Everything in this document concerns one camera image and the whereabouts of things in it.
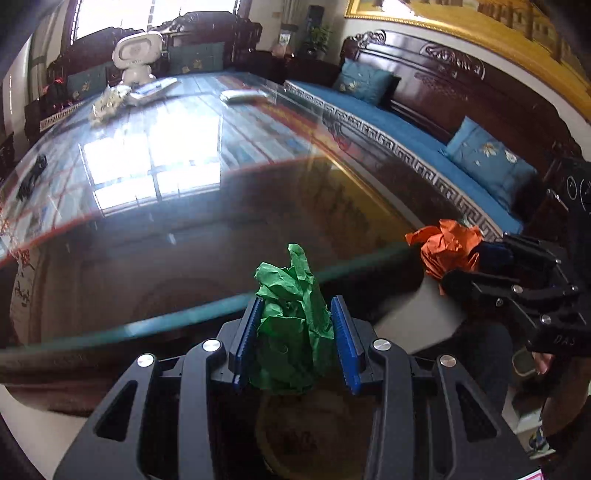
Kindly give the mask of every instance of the sofa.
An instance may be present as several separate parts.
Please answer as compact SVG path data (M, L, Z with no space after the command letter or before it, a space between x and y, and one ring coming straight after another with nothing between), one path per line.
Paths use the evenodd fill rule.
M346 59L395 77L378 105L333 88ZM554 106L526 85L465 53L392 31L347 38L339 65L291 59L285 87L391 150L490 240L503 232L536 234L528 225L557 188L560 159L581 155ZM466 117L537 171L508 207L442 153Z
M163 56L151 65L157 77L172 74L172 50L202 44L223 44L223 69L246 70L262 33L259 23L223 11L188 12L152 30L159 31L164 39ZM61 119L60 113L102 92L107 84L114 86L121 81L122 72L111 55L119 40L141 31L104 28L76 40L48 65L47 91L25 107L25 134L31 145L53 124L47 119Z

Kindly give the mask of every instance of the table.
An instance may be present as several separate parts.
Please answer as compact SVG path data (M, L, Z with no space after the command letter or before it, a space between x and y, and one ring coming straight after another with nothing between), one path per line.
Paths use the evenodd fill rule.
M289 243L302 245L330 289L360 261L406 251L406 233L461 218L391 152L273 82L180 80L166 98L99 127L82 105L23 159L26 167L47 156L31 198L15 199L16 172L0 190L0 309L10 318L0 328L0 381L11 391L24 371L37 382L56 369L115 372L139 348L167 342L162 354L174 355L214 336L219 322L195 327L243 309L256 267L288 265ZM269 101L219 100L244 88ZM119 357L105 353L120 342ZM64 397L72 392L52 408L67 411ZM82 404L95 400L88 393Z

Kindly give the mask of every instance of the blue gripper pad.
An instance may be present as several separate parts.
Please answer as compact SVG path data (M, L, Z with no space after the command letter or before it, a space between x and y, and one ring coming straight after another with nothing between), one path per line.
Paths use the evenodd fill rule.
M365 350L341 295L334 297L330 302L330 313L335 327L336 348L345 383L356 395L361 390L361 373L366 368Z
M261 324L263 306L263 300L257 297L252 308L246 310L230 346L228 367L234 373L232 384L237 390L248 383L246 369L256 354L256 331Z

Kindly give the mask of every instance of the blue cushion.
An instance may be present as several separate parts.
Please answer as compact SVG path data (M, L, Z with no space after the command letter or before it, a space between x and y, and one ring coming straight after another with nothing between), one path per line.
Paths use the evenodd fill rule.
M442 153L511 210L519 190L538 171L468 117Z
M67 90L74 101L84 100L107 88L106 69L113 65L112 61L89 68L80 73L68 75Z
M415 152L420 158L460 188L504 232L520 233L523 229L521 222L513 218L491 194L440 152L440 150L445 148L445 145L428 133L409 124L393 113L386 112L353 97L343 95L333 89L311 83L294 81L292 83L312 95L323 99L325 102L358 116L390 135L390 137L400 142L409 150Z
M169 47L170 75L197 72L219 72L223 70L224 43L200 43Z
M333 88L341 93L371 103L371 105L377 105L384 93L386 93L390 83L392 83L392 74L390 72L345 59L345 64Z

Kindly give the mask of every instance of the potted plant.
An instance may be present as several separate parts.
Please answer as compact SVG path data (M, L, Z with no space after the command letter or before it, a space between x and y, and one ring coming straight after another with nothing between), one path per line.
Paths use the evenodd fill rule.
M302 45L301 52L303 55L316 59L318 53L326 53L329 43L330 29L324 27L312 27L308 33L308 37Z

